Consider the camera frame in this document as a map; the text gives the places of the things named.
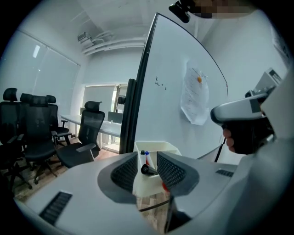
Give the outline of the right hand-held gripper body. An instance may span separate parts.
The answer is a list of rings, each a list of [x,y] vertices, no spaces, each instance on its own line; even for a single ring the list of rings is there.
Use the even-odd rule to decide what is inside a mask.
[[[245,98],[250,99],[253,119],[222,126],[232,133],[235,153],[253,154],[267,144],[287,138],[286,76],[279,77],[273,69],[266,72]]]

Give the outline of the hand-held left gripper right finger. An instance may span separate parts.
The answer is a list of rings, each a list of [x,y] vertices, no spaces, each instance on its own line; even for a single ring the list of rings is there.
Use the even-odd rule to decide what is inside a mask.
[[[243,191],[238,165],[157,153],[158,173],[171,193],[167,233],[240,233],[234,209]]]

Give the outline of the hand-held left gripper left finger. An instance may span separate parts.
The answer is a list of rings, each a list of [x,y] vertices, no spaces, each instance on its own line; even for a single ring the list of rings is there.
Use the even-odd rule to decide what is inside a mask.
[[[111,178],[119,168],[129,173],[136,166],[135,152],[81,164],[16,205],[43,235],[155,235],[136,197]]]

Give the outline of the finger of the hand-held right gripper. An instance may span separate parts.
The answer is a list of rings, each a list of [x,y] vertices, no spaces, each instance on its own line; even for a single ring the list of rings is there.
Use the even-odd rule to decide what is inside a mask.
[[[213,108],[211,119],[217,125],[223,126],[232,121],[247,121],[253,119],[250,99],[244,98],[228,102]]]

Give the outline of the person's right hand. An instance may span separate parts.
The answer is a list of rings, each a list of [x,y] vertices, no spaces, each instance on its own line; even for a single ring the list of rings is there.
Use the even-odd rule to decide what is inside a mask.
[[[235,148],[234,148],[234,139],[232,138],[232,133],[230,130],[228,129],[224,129],[223,130],[223,136],[226,139],[226,145],[228,146],[229,150],[231,152],[235,152]]]

